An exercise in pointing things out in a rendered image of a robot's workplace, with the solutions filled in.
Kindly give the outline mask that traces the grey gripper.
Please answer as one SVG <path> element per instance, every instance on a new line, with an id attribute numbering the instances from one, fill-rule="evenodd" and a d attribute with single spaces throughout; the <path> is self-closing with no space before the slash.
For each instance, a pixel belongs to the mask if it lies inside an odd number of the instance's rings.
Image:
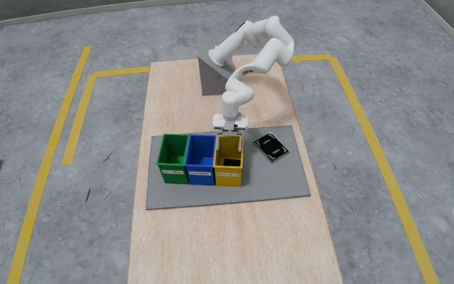
<path id="1" fill-rule="evenodd" d="M 215 114 L 213 116 L 213 129 L 217 130 L 217 142 L 216 142 L 216 151 L 219 152 L 219 135 L 223 133 L 223 131 L 228 132 L 228 130 L 224 130 L 224 123 L 225 120 L 223 119 L 222 114 Z M 241 141 L 242 141 L 242 131 L 246 131 L 248 129 L 248 116 L 247 115 L 239 115 L 238 118 L 235 120 L 235 124 L 238 127 L 234 127 L 234 130 L 230 130 L 231 132 L 236 132 L 239 136 L 239 143 L 238 143 L 238 152 L 241 152 Z"/>

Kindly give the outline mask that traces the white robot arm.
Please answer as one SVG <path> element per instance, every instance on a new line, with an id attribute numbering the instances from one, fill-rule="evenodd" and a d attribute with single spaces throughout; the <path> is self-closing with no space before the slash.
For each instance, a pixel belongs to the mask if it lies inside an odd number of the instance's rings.
<path id="1" fill-rule="evenodd" d="M 255 92 L 240 80 L 248 74 L 266 74 L 275 62 L 280 66 L 287 66 L 294 54 L 294 40 L 281 26 L 278 16 L 267 20 L 243 22 L 240 27 L 218 47 L 209 50 L 211 60 L 219 67 L 224 61 L 244 45 L 244 40 L 255 49 L 262 49 L 252 63 L 238 68 L 226 83 L 226 92 L 222 95 L 222 116 L 225 120 L 224 130 L 234 130 L 238 127 L 235 120 L 241 112 L 239 106 L 250 102 Z"/>

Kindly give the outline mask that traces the blue bin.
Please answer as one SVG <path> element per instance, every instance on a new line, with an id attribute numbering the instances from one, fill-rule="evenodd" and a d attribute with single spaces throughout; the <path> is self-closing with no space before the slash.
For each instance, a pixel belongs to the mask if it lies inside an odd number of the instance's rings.
<path id="1" fill-rule="evenodd" d="M 184 166 L 191 185 L 215 185 L 216 135 L 189 135 Z"/>

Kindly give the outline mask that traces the yellow open bin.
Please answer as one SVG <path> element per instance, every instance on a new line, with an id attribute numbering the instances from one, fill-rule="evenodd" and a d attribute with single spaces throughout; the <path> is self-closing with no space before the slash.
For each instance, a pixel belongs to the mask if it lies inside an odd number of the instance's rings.
<path id="1" fill-rule="evenodd" d="M 216 186 L 241 187 L 241 169 L 243 161 L 244 136 L 241 141 L 241 152 L 238 152 L 239 136 L 219 136 L 219 152 L 216 151 L 213 161 L 215 168 Z M 241 161 L 240 167 L 223 166 L 224 159 L 238 159 Z"/>

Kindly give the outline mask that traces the green bin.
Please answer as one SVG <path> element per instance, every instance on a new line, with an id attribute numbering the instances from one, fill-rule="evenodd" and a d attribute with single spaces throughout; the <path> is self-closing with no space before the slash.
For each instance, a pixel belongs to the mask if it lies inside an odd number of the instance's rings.
<path id="1" fill-rule="evenodd" d="M 164 183 L 189 184 L 184 166 L 190 134 L 163 134 L 157 158 Z M 159 166 L 163 165 L 163 166 Z"/>

